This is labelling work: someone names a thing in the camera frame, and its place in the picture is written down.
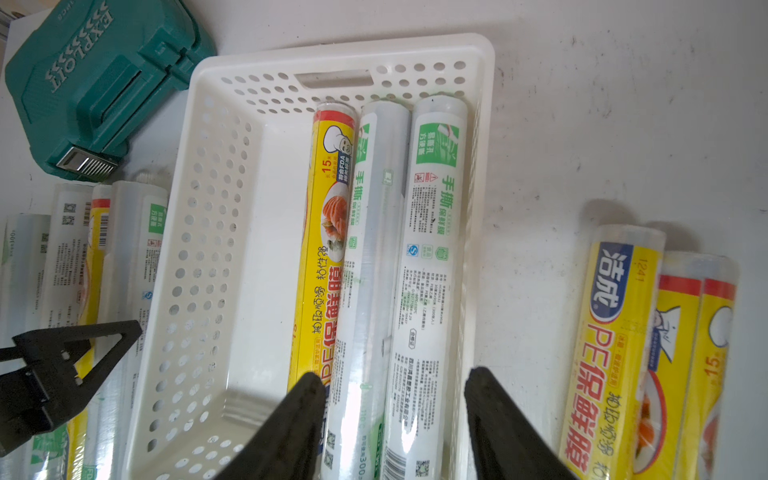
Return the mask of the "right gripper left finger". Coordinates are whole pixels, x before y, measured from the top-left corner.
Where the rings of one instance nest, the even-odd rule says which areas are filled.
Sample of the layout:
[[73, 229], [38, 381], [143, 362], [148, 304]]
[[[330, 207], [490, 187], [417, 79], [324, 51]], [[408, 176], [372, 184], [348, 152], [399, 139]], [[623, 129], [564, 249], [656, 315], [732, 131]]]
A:
[[217, 477], [314, 479], [325, 401], [321, 379], [312, 372], [304, 374]]

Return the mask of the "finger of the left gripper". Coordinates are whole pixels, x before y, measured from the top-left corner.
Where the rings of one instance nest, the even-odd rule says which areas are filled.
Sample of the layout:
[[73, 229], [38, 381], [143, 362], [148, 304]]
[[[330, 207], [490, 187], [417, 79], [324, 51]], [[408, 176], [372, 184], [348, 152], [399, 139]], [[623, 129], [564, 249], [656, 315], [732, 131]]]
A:
[[[32, 437], [49, 433], [81, 413], [143, 330], [137, 320], [32, 330], [12, 338], [1, 350], [3, 363], [24, 366], [1, 375], [1, 454]], [[76, 363], [91, 342], [116, 336], [117, 343], [85, 375]]]

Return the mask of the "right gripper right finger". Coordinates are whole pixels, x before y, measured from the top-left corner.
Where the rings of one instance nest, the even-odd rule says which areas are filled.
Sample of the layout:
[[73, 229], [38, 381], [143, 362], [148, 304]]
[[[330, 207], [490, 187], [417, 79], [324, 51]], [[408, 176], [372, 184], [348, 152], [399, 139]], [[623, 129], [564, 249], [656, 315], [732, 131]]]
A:
[[464, 387], [479, 479], [573, 479], [504, 387], [486, 367], [471, 370]]

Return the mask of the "clear green label wrap roll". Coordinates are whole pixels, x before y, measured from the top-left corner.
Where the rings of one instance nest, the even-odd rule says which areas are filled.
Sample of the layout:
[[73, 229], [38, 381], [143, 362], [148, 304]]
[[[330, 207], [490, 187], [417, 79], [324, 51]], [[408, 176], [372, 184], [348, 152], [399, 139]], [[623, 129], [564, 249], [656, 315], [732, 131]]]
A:
[[376, 479], [401, 240], [410, 111], [362, 109], [322, 457], [323, 479]]

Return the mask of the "white green wrap roll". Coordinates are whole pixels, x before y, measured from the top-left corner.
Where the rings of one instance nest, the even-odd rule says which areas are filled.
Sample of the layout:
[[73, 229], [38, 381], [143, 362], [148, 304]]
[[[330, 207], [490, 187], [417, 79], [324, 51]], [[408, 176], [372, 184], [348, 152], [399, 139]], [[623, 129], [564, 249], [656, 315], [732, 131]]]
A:
[[413, 108], [381, 476], [441, 473], [449, 333], [467, 140], [466, 104], [448, 95]]

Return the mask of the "white plastic perforated basket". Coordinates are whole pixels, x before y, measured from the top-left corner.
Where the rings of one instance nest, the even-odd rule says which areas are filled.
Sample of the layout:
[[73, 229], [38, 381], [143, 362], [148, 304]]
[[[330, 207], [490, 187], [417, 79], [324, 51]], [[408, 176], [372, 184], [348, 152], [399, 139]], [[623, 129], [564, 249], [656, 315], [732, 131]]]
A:
[[468, 108], [442, 475], [475, 477], [475, 363], [496, 55], [477, 33], [215, 56], [194, 71], [122, 479], [213, 479], [284, 398], [318, 104]]

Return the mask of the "red oval label wrap roll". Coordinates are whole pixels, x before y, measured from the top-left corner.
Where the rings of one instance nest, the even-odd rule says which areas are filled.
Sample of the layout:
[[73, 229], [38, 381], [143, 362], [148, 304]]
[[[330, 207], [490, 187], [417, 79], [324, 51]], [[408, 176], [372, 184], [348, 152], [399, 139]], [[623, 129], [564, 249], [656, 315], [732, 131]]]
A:
[[[147, 328], [162, 246], [168, 192], [117, 181], [110, 186], [97, 323], [136, 320]], [[144, 336], [112, 369], [89, 404], [85, 479], [126, 479], [128, 434]]]

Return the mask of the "yellow wrap roll chef label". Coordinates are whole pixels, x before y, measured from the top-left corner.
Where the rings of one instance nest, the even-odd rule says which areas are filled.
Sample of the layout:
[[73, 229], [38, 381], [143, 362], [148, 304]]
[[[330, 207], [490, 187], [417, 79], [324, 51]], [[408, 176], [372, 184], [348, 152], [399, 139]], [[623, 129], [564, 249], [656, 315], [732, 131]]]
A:
[[288, 386], [312, 372], [330, 384], [348, 232], [357, 116], [340, 102], [314, 112]]

